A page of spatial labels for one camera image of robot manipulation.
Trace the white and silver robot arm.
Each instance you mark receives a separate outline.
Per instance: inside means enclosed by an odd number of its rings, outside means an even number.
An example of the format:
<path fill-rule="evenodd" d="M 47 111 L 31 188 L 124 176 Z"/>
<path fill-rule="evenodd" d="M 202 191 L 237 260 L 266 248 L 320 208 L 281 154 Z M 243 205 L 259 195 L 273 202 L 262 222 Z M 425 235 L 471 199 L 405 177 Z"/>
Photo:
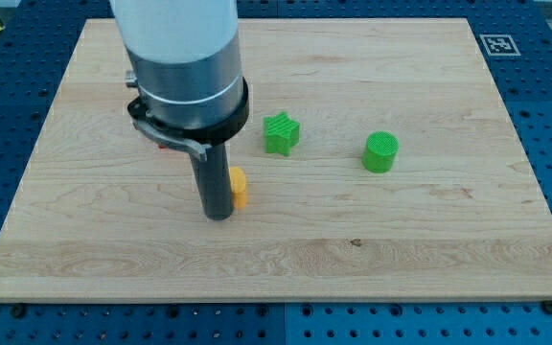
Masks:
<path fill-rule="evenodd" d="M 142 101 L 157 121 L 208 127 L 242 101 L 235 0 L 111 0 Z"/>

